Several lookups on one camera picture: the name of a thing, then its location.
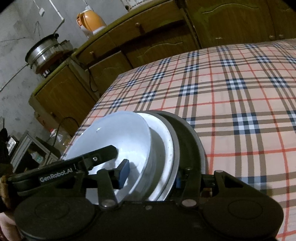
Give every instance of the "screw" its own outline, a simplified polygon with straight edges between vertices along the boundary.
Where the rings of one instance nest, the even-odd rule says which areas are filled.
[[[147,206],[145,206],[145,209],[146,210],[151,210],[152,209],[152,206],[151,205],[147,205]]]
[[[182,201],[184,207],[194,207],[196,204],[196,201],[193,199],[185,199]]]
[[[103,207],[113,207],[115,205],[116,205],[116,202],[112,199],[106,199],[106,200],[102,201]]]

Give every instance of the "concrete wall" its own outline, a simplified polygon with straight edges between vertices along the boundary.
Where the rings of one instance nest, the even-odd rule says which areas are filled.
[[[0,13],[0,88],[26,64],[27,50],[34,44],[18,11],[12,4]],[[0,117],[10,135],[20,138],[28,130],[33,136],[45,139],[49,133],[34,118],[34,110],[28,104],[33,90],[40,83],[29,67],[24,68],[11,83],[0,92]]]
[[[39,9],[33,0],[16,0],[14,5],[17,7],[27,30],[37,42],[40,39],[38,26],[34,34],[37,21],[40,24],[40,37],[43,38],[53,33],[61,19],[48,0],[35,0],[35,2],[39,8],[44,8],[43,17],[39,15]],[[58,40],[61,42],[67,39],[71,41],[73,47],[80,47],[87,41],[87,38],[77,25],[76,17],[77,14],[85,10],[85,3],[83,0],[52,0],[52,2],[65,19],[65,23],[58,30]],[[86,0],[86,2],[103,18],[107,25],[127,13],[120,0]]]

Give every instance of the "plaid tablecloth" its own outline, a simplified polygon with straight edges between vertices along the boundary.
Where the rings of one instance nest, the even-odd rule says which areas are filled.
[[[277,238],[296,240],[296,41],[228,45],[121,74],[75,135],[121,110],[165,110],[198,133],[208,172],[220,169],[284,209]]]

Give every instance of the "table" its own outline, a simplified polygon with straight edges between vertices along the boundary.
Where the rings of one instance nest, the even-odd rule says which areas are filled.
[[[116,111],[164,110],[198,133],[220,169],[284,209],[277,238],[296,239],[296,40],[218,46],[120,74],[78,129]]]

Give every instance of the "pot lid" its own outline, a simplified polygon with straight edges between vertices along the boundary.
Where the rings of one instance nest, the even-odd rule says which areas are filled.
[[[28,62],[28,58],[30,56],[30,54],[42,43],[44,43],[45,41],[49,40],[49,39],[57,39],[59,37],[59,34],[51,34],[48,35],[46,37],[44,37],[43,39],[41,39],[40,41],[38,41],[36,44],[34,44],[34,46],[32,48],[30,48],[30,50],[28,51],[28,53],[26,54],[25,57],[25,61]]]

